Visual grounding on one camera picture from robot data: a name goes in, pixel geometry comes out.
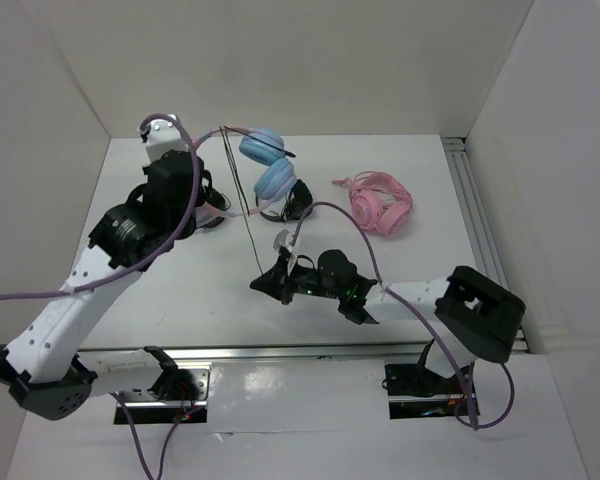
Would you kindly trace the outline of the blue pink cat-ear headphones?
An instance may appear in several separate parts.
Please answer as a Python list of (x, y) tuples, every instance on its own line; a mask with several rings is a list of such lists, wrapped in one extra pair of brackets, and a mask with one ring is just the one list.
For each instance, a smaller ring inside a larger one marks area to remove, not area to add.
[[(266, 167), (266, 171), (253, 187), (256, 206), (252, 209), (248, 208), (248, 201), (243, 193), (237, 168), (235, 167), (231, 145), (228, 141), (230, 133), (241, 136), (239, 151), (244, 156)], [(241, 212), (232, 212), (229, 209), (226, 211), (215, 210), (215, 213), (223, 217), (224, 220), (258, 214), (272, 203), (281, 200), (295, 185), (297, 176), (293, 164), (289, 161), (289, 158), (294, 158), (295, 155), (285, 148), (283, 139), (272, 130), (223, 125), (200, 137), (199, 143), (203, 143), (214, 135), (221, 135), (223, 138), (229, 167), (234, 176), (234, 183), (238, 194), (241, 195)]]

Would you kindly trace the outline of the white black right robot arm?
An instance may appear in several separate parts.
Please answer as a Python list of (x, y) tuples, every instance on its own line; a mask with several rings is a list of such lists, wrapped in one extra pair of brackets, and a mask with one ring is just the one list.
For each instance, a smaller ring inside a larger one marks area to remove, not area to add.
[(457, 376), (478, 360), (507, 363), (526, 310), (520, 298), (469, 266), (445, 278), (382, 285), (362, 276), (337, 249), (302, 265), (281, 248), (274, 265), (250, 287), (283, 305), (297, 294), (334, 300), (356, 325), (398, 320), (430, 325), (436, 332), (418, 360), (388, 366), (385, 380), (390, 394), (421, 398), (460, 394)]

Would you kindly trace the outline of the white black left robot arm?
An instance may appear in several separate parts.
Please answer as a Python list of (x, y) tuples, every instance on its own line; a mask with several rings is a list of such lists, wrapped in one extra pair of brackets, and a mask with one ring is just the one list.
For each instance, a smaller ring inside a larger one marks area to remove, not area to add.
[(115, 301), (196, 229), (211, 175), (203, 161), (171, 150), (144, 167), (147, 181), (107, 210), (60, 290), (18, 337), (0, 344), (0, 382), (24, 410), (66, 418), (93, 396), (138, 388), (159, 400), (193, 400), (189, 371), (161, 348), (88, 357), (78, 350)]

